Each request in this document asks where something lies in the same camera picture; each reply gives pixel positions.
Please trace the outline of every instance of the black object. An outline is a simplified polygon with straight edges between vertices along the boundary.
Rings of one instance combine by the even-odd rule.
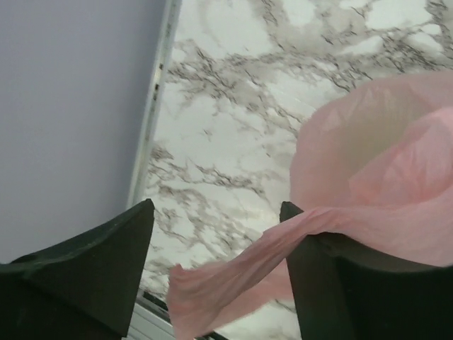
[[[280,220],[299,213],[284,202]],[[405,261],[330,233],[306,237],[287,263],[303,340],[453,339],[453,266]]]
[[[154,223],[146,200],[110,222],[0,265],[0,339],[127,336]]]

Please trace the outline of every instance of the bin liner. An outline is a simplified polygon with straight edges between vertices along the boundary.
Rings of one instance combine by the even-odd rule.
[[[303,124],[290,199],[304,214],[266,230],[235,259],[171,269],[177,340],[274,299],[292,299],[285,258],[309,234],[345,234],[409,261],[453,264],[453,72],[377,79]]]

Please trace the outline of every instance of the wall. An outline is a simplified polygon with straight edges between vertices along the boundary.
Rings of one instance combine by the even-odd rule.
[[[0,2],[0,262],[124,210],[164,5]]]

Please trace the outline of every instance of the marble countertop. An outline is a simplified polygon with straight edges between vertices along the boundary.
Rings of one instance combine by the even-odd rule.
[[[301,124],[364,81],[453,68],[453,0],[184,1],[149,163],[156,227],[142,287],[240,253],[278,223]],[[274,301],[219,330],[300,339]]]

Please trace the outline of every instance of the plastic bag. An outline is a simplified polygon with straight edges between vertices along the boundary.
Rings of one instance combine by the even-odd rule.
[[[230,262],[170,272],[177,340],[192,340],[273,299],[292,298],[285,258],[308,234],[338,232],[435,266],[453,263],[453,72],[379,79],[302,126],[291,201],[305,213]]]

